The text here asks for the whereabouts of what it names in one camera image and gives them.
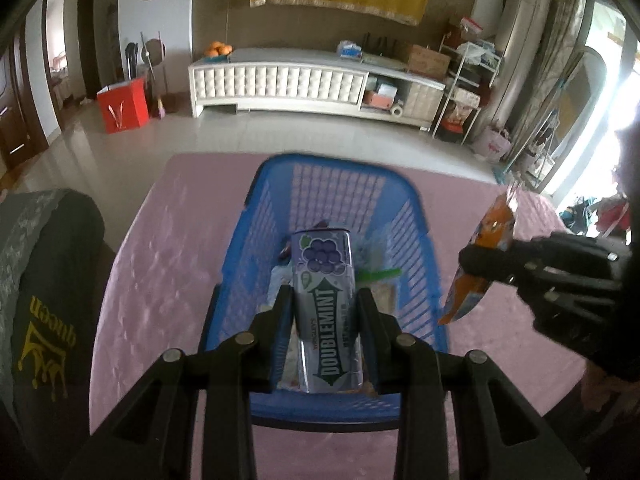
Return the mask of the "red gift bag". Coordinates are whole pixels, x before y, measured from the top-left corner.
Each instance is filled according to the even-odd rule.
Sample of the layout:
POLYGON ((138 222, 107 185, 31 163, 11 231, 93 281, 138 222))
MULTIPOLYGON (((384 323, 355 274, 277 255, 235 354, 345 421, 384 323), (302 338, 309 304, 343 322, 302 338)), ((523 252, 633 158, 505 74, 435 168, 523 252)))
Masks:
POLYGON ((137 129, 149 121, 142 77, 104 87, 96 100, 106 133, 137 129))

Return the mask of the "orange sausage snack pack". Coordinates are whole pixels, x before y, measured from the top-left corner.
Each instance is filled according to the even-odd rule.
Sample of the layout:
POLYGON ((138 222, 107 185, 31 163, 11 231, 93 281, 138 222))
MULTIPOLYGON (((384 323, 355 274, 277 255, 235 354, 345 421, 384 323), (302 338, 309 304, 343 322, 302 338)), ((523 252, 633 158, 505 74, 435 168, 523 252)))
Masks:
POLYGON ((469 244, 459 252, 459 266, 449 287, 439 325, 447 325, 470 313, 499 275, 502 252, 514 242, 516 191, 508 186, 485 212, 469 244))

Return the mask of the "blue plastic basket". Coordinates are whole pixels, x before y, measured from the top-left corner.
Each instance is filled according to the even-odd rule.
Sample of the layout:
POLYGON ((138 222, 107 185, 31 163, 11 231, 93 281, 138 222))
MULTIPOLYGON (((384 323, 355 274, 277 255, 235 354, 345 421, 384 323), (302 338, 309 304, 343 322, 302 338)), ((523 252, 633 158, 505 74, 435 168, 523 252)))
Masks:
POLYGON ((250 398, 267 422, 385 427, 394 394, 368 393, 372 367, 356 333, 355 294, 438 351, 440 287, 418 192, 378 166, 311 155, 271 157, 259 167, 222 266, 204 346, 247 330, 282 286, 297 299, 295 320, 277 336, 268 393, 250 398))

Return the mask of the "standing mirror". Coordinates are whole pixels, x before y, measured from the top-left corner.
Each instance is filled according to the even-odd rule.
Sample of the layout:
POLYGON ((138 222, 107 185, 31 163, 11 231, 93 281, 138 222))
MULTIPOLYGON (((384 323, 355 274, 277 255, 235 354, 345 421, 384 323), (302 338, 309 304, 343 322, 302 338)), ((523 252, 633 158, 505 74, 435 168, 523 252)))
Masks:
POLYGON ((572 53, 516 162, 518 175, 531 191, 541 193, 566 161, 600 99, 607 71, 593 48, 572 53))

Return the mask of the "white metal shelf rack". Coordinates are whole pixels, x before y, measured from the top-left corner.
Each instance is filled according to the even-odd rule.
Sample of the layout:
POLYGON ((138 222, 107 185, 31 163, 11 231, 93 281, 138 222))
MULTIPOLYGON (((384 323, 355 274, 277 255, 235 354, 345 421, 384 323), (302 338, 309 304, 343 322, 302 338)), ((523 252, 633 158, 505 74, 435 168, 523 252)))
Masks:
POLYGON ((442 37, 438 52, 449 56, 449 65, 432 137, 462 145, 489 103, 502 55, 490 41, 462 40, 451 32, 442 37))

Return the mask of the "pile of oranges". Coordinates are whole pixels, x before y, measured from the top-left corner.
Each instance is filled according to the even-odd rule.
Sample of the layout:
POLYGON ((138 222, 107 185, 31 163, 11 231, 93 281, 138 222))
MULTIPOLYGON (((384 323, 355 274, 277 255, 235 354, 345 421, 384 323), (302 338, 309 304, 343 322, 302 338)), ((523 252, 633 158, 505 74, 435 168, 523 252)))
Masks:
POLYGON ((204 51, 206 58, 223 58, 233 52, 231 44, 224 44, 220 41, 211 42, 204 51))

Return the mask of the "cardboard box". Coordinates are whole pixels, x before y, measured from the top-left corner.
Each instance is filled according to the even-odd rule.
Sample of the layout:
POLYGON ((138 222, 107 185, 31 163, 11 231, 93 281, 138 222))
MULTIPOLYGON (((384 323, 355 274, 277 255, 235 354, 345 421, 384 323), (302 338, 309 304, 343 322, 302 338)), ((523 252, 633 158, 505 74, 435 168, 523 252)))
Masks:
POLYGON ((432 79, 444 79, 448 73, 451 58, 446 55, 413 44, 407 50, 407 67, 410 73, 432 79))

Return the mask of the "blue clear candy bag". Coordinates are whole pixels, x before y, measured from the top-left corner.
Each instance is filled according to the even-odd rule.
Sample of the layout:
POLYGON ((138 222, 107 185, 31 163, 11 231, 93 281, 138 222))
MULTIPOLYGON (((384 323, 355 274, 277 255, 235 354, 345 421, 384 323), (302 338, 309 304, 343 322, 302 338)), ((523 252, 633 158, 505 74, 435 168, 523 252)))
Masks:
POLYGON ((273 307, 276 303, 282 286, 293 285, 293 263, 292 249, 290 244, 286 244, 278 255, 277 264, 271 269, 270 281, 267 292, 268 306, 273 307))

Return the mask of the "blue tissue box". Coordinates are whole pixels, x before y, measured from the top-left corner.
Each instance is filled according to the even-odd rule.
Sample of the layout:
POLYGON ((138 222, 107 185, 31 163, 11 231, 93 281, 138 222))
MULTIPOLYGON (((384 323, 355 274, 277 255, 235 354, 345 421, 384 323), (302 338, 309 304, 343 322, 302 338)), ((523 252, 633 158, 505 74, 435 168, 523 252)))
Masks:
POLYGON ((337 45, 336 53, 340 58, 360 60, 360 58, 362 58, 362 47, 352 41, 341 40, 337 45))

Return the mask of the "pink shopping bag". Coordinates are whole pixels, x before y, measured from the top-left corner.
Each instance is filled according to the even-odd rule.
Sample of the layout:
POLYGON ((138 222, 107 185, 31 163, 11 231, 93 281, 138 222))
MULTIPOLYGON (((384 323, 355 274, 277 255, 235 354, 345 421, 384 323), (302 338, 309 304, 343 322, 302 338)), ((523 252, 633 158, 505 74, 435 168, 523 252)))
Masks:
POLYGON ((488 126, 474 139, 471 148, 475 155, 496 164, 511 149, 510 133, 506 129, 488 126))

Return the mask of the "white TV cabinet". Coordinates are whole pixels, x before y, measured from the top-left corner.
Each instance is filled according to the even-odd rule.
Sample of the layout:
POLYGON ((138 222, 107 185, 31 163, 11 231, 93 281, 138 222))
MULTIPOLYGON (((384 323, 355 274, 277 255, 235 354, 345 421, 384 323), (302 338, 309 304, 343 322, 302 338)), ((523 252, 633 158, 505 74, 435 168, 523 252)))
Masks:
POLYGON ((194 117, 206 107, 356 117, 430 130, 446 86, 336 53, 251 48, 189 66, 194 117))

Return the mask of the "white standing air conditioner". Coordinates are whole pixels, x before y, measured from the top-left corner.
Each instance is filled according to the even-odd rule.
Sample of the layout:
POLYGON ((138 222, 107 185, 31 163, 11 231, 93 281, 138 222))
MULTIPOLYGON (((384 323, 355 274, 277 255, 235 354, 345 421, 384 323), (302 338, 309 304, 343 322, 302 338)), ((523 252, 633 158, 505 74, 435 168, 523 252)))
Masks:
POLYGON ((506 124, 544 32, 551 0, 506 0, 496 36, 501 54, 498 75, 480 121, 501 129, 506 124))

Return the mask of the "Doublemint gum tin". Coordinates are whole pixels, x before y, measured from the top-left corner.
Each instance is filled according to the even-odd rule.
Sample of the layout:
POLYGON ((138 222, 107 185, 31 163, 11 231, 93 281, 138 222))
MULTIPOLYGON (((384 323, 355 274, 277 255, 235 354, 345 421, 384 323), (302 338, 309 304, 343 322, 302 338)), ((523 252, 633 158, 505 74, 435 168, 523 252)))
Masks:
POLYGON ((297 231, 291 249, 300 388, 310 394, 356 391, 363 370, 350 233, 297 231))

